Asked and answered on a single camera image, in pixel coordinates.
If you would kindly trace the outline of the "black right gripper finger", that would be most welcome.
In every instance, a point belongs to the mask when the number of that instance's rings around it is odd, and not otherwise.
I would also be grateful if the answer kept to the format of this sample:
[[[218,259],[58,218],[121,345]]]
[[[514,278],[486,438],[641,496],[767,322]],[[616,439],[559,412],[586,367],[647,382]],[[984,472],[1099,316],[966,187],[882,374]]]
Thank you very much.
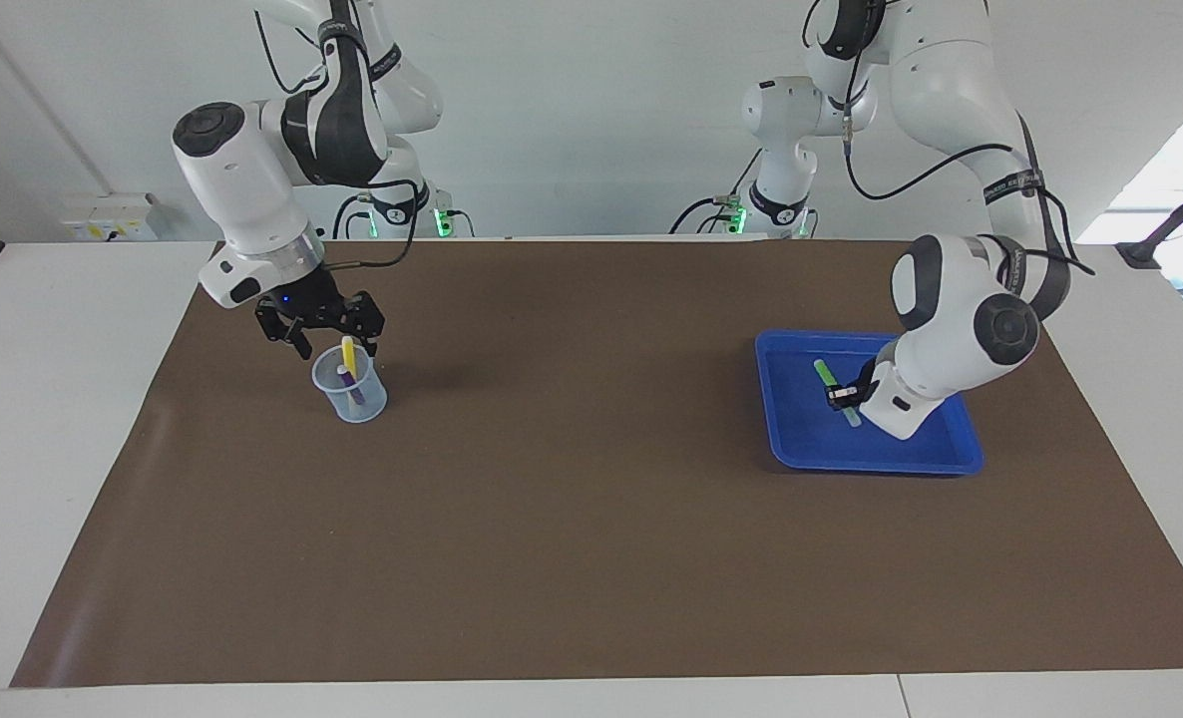
[[[348,299],[348,336],[362,347],[369,358],[376,358],[379,339],[384,330],[384,313],[367,291]]]
[[[256,319],[269,342],[292,347],[304,362],[312,356],[312,347],[304,335],[308,319],[303,315],[284,313],[278,309],[256,309]]]

